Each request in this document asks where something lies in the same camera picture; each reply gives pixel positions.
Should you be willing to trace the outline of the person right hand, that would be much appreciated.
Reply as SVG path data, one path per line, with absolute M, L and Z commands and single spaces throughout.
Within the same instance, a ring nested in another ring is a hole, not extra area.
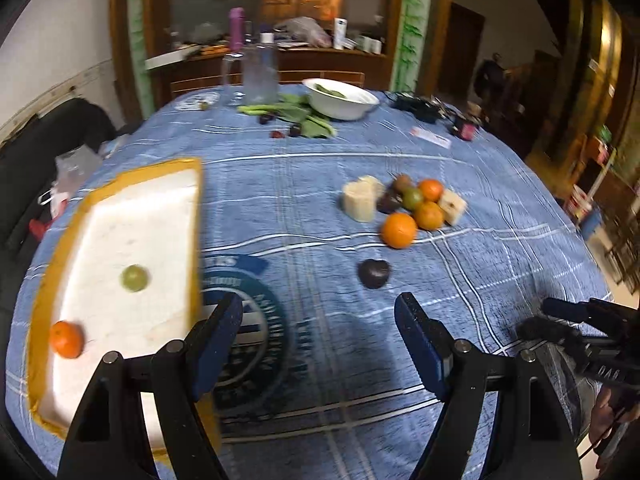
M 598 471 L 604 471 L 611 463 L 629 430 L 639 420 L 639 403 L 624 411 L 623 396 L 626 392 L 602 386 L 591 410 L 588 438 L 598 456 Z

